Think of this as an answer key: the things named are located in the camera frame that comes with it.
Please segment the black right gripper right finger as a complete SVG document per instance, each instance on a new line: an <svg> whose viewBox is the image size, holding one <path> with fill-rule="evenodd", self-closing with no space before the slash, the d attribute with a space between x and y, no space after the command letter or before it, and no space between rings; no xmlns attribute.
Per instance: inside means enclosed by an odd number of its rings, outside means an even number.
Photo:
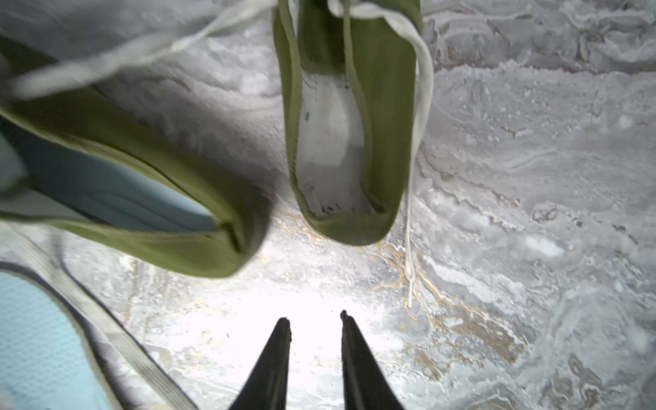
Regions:
<svg viewBox="0 0 656 410"><path fill-rule="evenodd" d="M386 382L355 319L345 310L343 322L342 362L345 408L365 410L403 410L403 406Z"/></svg>

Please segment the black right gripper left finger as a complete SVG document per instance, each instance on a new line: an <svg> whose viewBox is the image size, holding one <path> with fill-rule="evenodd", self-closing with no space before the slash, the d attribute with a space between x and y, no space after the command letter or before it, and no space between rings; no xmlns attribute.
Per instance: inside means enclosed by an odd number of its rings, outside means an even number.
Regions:
<svg viewBox="0 0 656 410"><path fill-rule="evenodd" d="M290 343L290 321L280 318L230 410L285 410Z"/></svg>

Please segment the light blue insole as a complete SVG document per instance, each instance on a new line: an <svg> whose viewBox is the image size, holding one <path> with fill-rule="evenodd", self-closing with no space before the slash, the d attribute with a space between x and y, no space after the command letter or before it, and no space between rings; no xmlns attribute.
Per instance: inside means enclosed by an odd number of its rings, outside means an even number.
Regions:
<svg viewBox="0 0 656 410"><path fill-rule="evenodd" d="M94 220L145 232L205 232L210 212L126 166L82 154L1 121L1 152L39 195L31 215Z"/></svg>
<svg viewBox="0 0 656 410"><path fill-rule="evenodd" d="M121 408L66 305L10 271L1 272L1 408Z"/></svg>

